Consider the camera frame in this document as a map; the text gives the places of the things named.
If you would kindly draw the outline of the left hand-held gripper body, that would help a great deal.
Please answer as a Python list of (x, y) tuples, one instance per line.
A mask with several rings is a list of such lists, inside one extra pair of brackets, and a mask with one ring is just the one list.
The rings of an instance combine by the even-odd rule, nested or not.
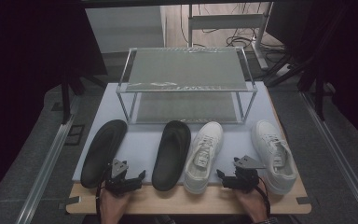
[(114, 195), (120, 196), (124, 194), (126, 192), (125, 184), (128, 168), (129, 165), (126, 161), (113, 159), (105, 175), (104, 187)]

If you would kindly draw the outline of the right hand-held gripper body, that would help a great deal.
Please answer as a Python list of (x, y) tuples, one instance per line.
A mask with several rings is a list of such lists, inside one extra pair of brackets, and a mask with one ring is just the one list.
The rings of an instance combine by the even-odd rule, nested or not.
[(247, 192), (254, 189), (259, 183), (258, 169), (265, 169), (265, 165), (247, 155), (234, 158), (235, 176), (240, 182), (239, 189)]

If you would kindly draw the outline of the black slipper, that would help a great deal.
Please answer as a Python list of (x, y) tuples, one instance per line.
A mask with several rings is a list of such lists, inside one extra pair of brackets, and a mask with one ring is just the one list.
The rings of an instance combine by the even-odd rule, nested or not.
[(84, 188), (98, 186), (104, 170), (116, 156), (127, 129), (125, 121), (114, 119), (106, 122), (95, 134), (81, 171), (80, 183)]
[(152, 174), (152, 185), (156, 190), (171, 190), (178, 182), (187, 158), (191, 131), (182, 121), (166, 124)]

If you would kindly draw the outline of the white lace-up sneaker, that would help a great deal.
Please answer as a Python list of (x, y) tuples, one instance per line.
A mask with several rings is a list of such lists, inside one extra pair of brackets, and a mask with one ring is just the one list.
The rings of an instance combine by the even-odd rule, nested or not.
[(251, 139), (266, 167), (268, 190), (277, 195), (287, 194), (296, 182), (297, 170), (292, 151), (280, 131), (267, 120), (260, 120), (252, 129)]
[(185, 166), (184, 187), (188, 192), (202, 194), (206, 190), (223, 140), (223, 128), (218, 122), (208, 122), (199, 130)]

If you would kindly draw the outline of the two-tier metal shoe rack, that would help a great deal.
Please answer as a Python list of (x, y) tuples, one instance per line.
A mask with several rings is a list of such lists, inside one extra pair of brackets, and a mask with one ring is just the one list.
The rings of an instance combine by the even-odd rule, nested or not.
[(117, 87), (131, 124), (244, 123), (256, 94), (241, 47), (131, 49)]

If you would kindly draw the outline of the person's left hand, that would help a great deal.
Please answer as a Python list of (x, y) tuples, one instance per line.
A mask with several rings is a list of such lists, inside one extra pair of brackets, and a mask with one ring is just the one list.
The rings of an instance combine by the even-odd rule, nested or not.
[(100, 214), (102, 224), (118, 224), (124, 215), (131, 195), (115, 196), (103, 189), (100, 195)]

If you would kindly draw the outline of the person's right hand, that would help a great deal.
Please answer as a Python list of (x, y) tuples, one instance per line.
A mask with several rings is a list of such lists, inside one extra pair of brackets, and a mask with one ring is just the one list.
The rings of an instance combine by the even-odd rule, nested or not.
[(245, 214), (250, 217), (253, 223), (259, 224), (269, 219), (263, 196), (256, 189), (248, 193), (238, 189), (234, 189), (233, 192)]

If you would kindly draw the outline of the pale grey-blue mat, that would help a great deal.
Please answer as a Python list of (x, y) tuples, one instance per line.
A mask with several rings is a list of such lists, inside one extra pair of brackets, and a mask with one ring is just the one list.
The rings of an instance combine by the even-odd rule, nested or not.
[[(217, 170), (223, 171), (226, 175), (233, 174), (233, 159), (235, 157), (241, 158), (248, 155), (255, 160), (258, 158), (251, 140), (252, 128), (258, 121), (266, 119), (275, 128), (281, 127), (267, 88), (260, 81), (257, 81), (255, 85), (257, 93), (247, 120), (243, 124), (225, 124), (223, 126), (223, 145), (216, 157), (209, 178), (209, 182), (212, 184), (220, 182), (216, 174)], [(131, 98), (129, 96), (119, 98), (116, 89), (117, 84), (110, 83), (103, 93), (103, 98), (72, 177), (75, 182), (80, 180), (83, 163), (95, 134), (106, 122), (125, 118), (121, 105), (129, 103)], [(145, 172), (144, 182), (149, 183), (151, 181), (164, 127), (164, 124), (130, 124), (128, 126), (128, 131), (117, 152), (117, 158), (126, 161), (129, 165), (128, 178), (136, 177), (141, 172)]]

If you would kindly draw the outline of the black stand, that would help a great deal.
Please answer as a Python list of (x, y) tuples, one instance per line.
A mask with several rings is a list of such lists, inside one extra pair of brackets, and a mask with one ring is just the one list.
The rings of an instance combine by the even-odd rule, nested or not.
[(73, 93), (77, 96), (82, 95), (86, 88), (81, 82), (81, 78), (102, 87), (106, 88), (107, 84), (95, 76), (87, 75), (85, 72), (82, 72), (78, 69), (65, 70), (62, 73), (62, 107), (63, 107), (63, 119), (62, 124), (66, 124), (71, 116), (71, 106), (70, 106), (70, 97), (69, 90), (72, 90)]
[(315, 85), (314, 110), (321, 120), (324, 120), (323, 97), (324, 97), (324, 67), (318, 53), (314, 53), (303, 63), (298, 64), (287, 73), (270, 81), (267, 86), (275, 87), (285, 80), (303, 73), (296, 86), (299, 91), (308, 91), (312, 84)]

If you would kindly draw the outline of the black curtain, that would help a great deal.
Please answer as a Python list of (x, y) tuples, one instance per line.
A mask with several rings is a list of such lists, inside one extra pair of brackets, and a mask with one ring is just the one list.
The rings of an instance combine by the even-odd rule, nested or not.
[(101, 75), (83, 7), (62, 0), (0, 0), (0, 180), (63, 80)]
[(358, 130), (358, 0), (277, 0), (267, 32), (308, 65), (298, 88), (331, 84), (334, 104)]

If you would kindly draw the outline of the grey-white panel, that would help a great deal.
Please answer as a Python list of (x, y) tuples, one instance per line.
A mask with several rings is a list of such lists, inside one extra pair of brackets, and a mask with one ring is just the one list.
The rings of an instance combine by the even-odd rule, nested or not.
[(101, 53), (165, 46), (160, 7), (104, 7), (85, 11)]

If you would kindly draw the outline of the aluminium rail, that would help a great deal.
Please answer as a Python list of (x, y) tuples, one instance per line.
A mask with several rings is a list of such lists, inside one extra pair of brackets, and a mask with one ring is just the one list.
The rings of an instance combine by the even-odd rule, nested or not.
[(42, 163), (38, 175), (35, 178), (33, 186), (23, 204), (22, 209), (15, 221), (15, 224), (31, 224), (37, 206), (39, 205), (48, 181), (51, 177), (55, 164), (61, 154), (65, 139), (72, 127), (81, 97), (75, 96), (70, 104), (69, 119), (65, 124), (61, 124), (55, 138), (48, 150), (48, 154)]
[(323, 140), (325, 141), (330, 153), (332, 154), (333, 159), (335, 160), (339, 171), (342, 173), (344, 179), (346, 180), (351, 192), (358, 202), (358, 176), (353, 171), (351, 165), (349, 164), (348, 160), (344, 156), (340, 145), (337, 143), (336, 138), (332, 135), (328, 125), (324, 120), (320, 118), (317, 114), (315, 108), (315, 104), (312, 101), (311, 97), (308, 96), (306, 93), (301, 92), (299, 94), (303, 99), (303, 102), (308, 109), (310, 116), (315, 123), (319, 133), (321, 134)]

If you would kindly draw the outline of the white metal desk frame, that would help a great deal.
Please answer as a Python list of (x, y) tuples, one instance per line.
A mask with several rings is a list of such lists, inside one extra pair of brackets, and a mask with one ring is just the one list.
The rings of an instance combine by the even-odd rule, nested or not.
[(239, 29), (250, 28), (256, 29), (257, 33), (254, 35), (250, 44), (257, 58), (260, 68), (263, 71), (269, 69), (268, 64), (261, 52), (260, 46), (265, 32), (269, 13), (272, 3), (268, 2), (263, 13), (256, 14), (240, 14), (240, 15), (208, 15), (208, 16), (194, 16), (192, 13), (192, 6), (189, 6), (188, 17), (188, 37), (187, 45), (193, 46), (193, 31), (202, 29)]

